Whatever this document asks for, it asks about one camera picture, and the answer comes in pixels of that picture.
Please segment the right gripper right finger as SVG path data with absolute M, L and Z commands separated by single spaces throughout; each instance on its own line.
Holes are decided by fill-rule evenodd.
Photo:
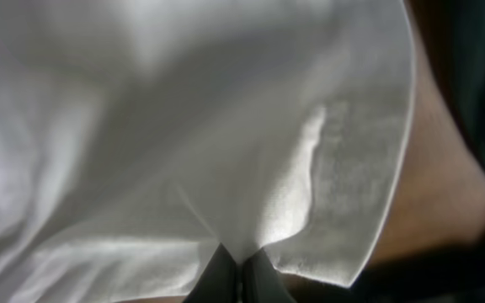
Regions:
M 296 303 L 261 249 L 242 266 L 244 303 Z

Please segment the white t-shirt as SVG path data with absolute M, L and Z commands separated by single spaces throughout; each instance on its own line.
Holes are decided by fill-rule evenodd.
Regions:
M 0 1 L 0 302 L 350 286 L 413 111 L 401 1 Z

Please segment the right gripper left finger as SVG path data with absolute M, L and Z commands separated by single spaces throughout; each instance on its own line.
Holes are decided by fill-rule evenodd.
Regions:
M 237 264 L 220 245 L 183 303 L 235 303 L 237 299 Z

